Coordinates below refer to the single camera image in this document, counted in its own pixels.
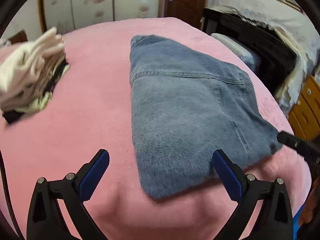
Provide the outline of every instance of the blue gripper pad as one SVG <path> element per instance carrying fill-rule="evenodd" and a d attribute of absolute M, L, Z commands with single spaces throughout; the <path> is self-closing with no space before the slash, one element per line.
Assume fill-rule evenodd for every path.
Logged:
<path fill-rule="evenodd" d="M 239 166 L 232 163 L 222 150 L 216 150 L 212 155 L 212 167 L 220 177 L 230 199 L 240 202 L 246 191 L 246 180 Z"/>
<path fill-rule="evenodd" d="M 77 172 L 75 181 L 76 192 L 80 201 L 87 201 L 91 198 L 104 172 L 109 166 L 109 153 L 100 149 L 93 159 L 84 164 Z"/>

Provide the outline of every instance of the stack of folded clothes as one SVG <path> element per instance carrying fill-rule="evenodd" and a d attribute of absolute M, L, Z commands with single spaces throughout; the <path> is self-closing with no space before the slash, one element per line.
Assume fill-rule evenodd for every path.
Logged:
<path fill-rule="evenodd" d="M 16 49 L 0 64 L 0 109 L 7 123 L 44 109 L 69 68 L 56 28 Z"/>

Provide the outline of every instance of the beige garment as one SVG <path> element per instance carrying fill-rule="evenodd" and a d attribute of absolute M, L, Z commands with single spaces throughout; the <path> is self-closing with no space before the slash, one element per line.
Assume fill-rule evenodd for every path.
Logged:
<path fill-rule="evenodd" d="M 61 78 L 64 76 L 64 74 L 69 70 L 70 65 L 66 65 L 63 69 Z M 26 113 L 26 114 L 34 114 L 36 112 L 39 112 L 43 110 L 47 104 L 52 99 L 52 92 L 46 92 L 44 96 L 41 96 L 40 98 L 36 98 L 34 101 L 32 101 L 29 105 L 16 108 L 16 112 L 20 113 Z"/>
<path fill-rule="evenodd" d="M 35 84 L 31 84 L 31 86 L 25 87 L 23 89 L 23 92 L 15 96 L 14 98 L 1 103 L 1 110 L 3 112 L 11 111 L 18 107 L 23 107 L 30 104 L 36 98 L 41 98 L 46 85 L 53 76 L 53 71 L 61 64 L 65 57 L 65 53 L 55 54 L 51 56 L 46 61 L 37 82 Z"/>
<path fill-rule="evenodd" d="M 61 35 L 55 27 L 36 41 L 18 47 L 0 65 L 0 104 L 20 94 L 26 86 L 38 81 L 46 59 L 64 52 Z"/>

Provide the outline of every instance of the pink fitted sheet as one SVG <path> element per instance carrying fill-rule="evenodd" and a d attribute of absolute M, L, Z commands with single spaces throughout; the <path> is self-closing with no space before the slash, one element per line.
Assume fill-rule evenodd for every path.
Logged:
<path fill-rule="evenodd" d="M 131 19 L 73 31 L 64 36 L 71 69 L 56 86 L 47 108 L 10 127 L 0 121 L 0 147 L 12 205 L 24 234 L 36 180 L 62 179 L 76 172 L 100 148 L 110 153 L 110 165 L 85 206 L 111 240 L 209 240 L 234 211 L 236 203 L 222 184 L 200 187 L 162 202 L 150 199 L 141 189 L 131 141 L 129 84 L 130 40 L 137 34 L 171 38 L 237 65 L 253 82 L 263 118 L 278 130 L 292 132 L 271 94 L 235 54 L 178 19 Z M 283 178 L 293 215 L 310 189 L 307 164 L 287 147 L 246 172 L 269 181 Z M 243 237 L 252 229 L 260 205 Z M 0 209 L 9 219 L 3 194 Z M 65 207 L 61 209 L 72 234 L 79 237 Z"/>

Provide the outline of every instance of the black cable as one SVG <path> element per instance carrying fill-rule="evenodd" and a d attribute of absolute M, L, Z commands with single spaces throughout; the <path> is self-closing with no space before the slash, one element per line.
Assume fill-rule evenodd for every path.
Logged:
<path fill-rule="evenodd" d="M 7 206 L 8 206 L 8 210 L 9 210 L 9 214 L 10 214 L 12 223 L 14 225 L 14 228 L 16 229 L 18 237 L 21 240 L 25 240 L 24 237 L 23 237 L 23 234 L 21 233 L 21 230 L 19 228 L 16 216 L 14 215 L 14 211 L 13 211 L 13 208 L 12 208 L 10 194 L 9 194 L 9 188 L 8 188 L 7 175 L 5 173 L 4 161 L 3 161 L 3 158 L 2 158 L 1 151 L 0 151 L 0 172 L 1 172 L 3 189 L 4 189 L 4 196 L 5 196 L 5 200 L 7 202 Z"/>

